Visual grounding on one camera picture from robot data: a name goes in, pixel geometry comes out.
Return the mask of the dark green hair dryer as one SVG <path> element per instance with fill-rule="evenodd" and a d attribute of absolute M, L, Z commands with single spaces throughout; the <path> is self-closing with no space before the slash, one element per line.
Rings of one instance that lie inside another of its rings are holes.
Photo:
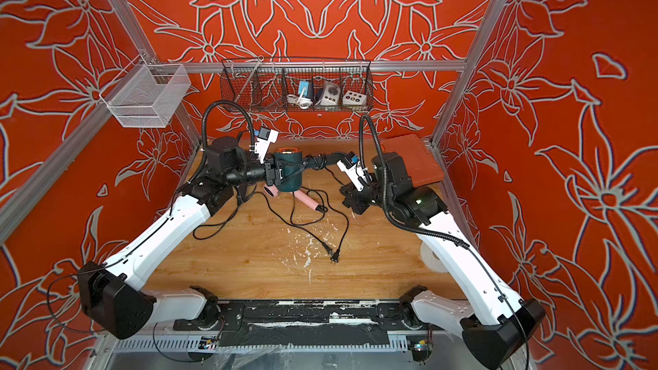
<path fill-rule="evenodd" d="M 285 160 L 288 169 L 284 172 L 287 182 L 282 185 L 274 185 L 279 191 L 291 193 L 299 190 L 303 185 L 303 173 L 305 171 L 321 171 L 327 167 L 336 165 L 340 159 L 349 155 L 347 152 L 332 152 L 318 155 L 303 155 L 296 147 L 282 147 L 276 149 L 272 154 L 273 159 Z"/>

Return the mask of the pink hair dryer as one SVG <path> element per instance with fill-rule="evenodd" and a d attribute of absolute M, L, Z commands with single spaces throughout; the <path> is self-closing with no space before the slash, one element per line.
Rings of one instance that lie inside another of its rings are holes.
<path fill-rule="evenodd" d="M 263 187 L 264 192 L 271 196 L 271 197 L 279 197 L 283 194 L 282 191 L 279 191 L 275 186 L 267 186 L 265 185 Z M 312 199 L 310 196 L 307 194 L 303 193 L 301 190 L 297 190 L 294 192 L 291 192 L 291 195 L 296 199 L 299 200 L 300 202 L 303 203 L 306 207 L 308 207 L 311 210 L 314 210 L 315 212 L 327 212 L 328 209 L 325 205 L 320 204 L 318 201 Z"/>

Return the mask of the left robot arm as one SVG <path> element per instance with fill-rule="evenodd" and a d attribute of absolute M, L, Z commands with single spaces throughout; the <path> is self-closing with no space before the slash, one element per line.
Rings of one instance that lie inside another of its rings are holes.
<path fill-rule="evenodd" d="M 249 148 L 233 137 L 207 138 L 207 121 L 216 108 L 238 111 L 250 138 Z M 92 322 L 119 339 L 143 327 L 171 320 L 192 320 L 203 327 L 219 320 L 216 297 L 194 287 L 172 295 L 146 290 L 147 281 L 166 257 L 202 227 L 240 188 L 257 183 L 282 183 L 279 163 L 268 154 L 278 139 L 276 131 L 255 129 L 240 104 L 217 100 L 202 117 L 202 162 L 190 180 L 174 193 L 168 210 L 135 240 L 101 262 L 90 261 L 75 279 L 81 310 Z"/>

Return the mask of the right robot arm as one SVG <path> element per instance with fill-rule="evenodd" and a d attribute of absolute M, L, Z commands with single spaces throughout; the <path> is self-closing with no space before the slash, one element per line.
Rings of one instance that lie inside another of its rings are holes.
<path fill-rule="evenodd" d="M 392 226 L 422 240 L 466 299 L 452 301 L 417 286 L 401 303 L 412 318 L 460 337 L 485 368 L 500 368 L 516 351 L 529 348 L 545 308 L 512 289 L 470 244 L 437 193 L 428 186 L 415 187 L 404 159 L 385 153 L 378 135 L 372 137 L 376 155 L 371 169 L 363 165 L 363 152 L 347 153 L 337 162 L 351 180 L 341 188 L 344 205 L 357 214 L 380 207 Z"/>

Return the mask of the orange tool case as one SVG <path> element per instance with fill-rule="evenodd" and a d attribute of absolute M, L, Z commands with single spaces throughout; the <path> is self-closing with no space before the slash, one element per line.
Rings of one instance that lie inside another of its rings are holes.
<path fill-rule="evenodd" d="M 439 163 L 417 135 L 386 138 L 381 145 L 383 152 L 395 152 L 404 160 L 407 173 L 415 187 L 444 180 L 445 175 Z"/>

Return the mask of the white tape roll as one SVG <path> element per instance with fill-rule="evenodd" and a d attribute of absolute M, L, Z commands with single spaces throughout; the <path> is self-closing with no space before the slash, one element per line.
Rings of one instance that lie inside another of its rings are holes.
<path fill-rule="evenodd" d="M 433 250 L 422 242 L 420 255 L 424 265 L 432 272 L 447 273 L 447 268 Z"/>

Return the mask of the blue small box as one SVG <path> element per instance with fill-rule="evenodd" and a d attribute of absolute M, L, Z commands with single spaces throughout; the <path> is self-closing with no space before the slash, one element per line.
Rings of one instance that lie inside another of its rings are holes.
<path fill-rule="evenodd" d="M 300 81 L 298 84 L 297 95 L 303 99 L 309 99 L 311 94 L 311 85 L 307 81 Z"/>

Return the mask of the white power adapter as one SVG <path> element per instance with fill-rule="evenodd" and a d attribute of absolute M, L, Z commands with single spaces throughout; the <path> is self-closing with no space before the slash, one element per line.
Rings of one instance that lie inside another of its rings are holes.
<path fill-rule="evenodd" d="M 332 107 L 338 106 L 341 96 L 339 85 L 333 82 L 325 82 L 319 95 L 316 97 L 315 106 Z"/>

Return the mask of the white socket cube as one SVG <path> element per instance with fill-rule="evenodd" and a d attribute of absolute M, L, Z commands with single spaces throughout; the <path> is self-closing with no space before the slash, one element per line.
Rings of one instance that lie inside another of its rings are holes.
<path fill-rule="evenodd" d="M 367 106 L 367 96 L 355 91 L 347 91 L 342 97 L 342 106 L 351 109 L 363 108 Z"/>

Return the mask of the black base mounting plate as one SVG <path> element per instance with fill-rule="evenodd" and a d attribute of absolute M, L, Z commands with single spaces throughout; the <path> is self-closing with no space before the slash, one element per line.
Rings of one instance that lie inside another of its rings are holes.
<path fill-rule="evenodd" d="M 203 329 L 177 320 L 173 332 L 210 337 L 219 347 L 390 349 L 406 351 L 446 333 L 416 323 L 401 303 L 384 300 L 220 301 L 219 319 Z"/>

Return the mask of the clear plastic bin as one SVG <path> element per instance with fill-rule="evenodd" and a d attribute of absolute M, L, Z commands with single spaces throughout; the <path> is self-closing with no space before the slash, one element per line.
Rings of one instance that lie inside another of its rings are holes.
<path fill-rule="evenodd" d="M 103 101 L 124 128 L 165 128 L 190 86 L 181 64 L 164 75 L 142 64 L 130 70 Z"/>

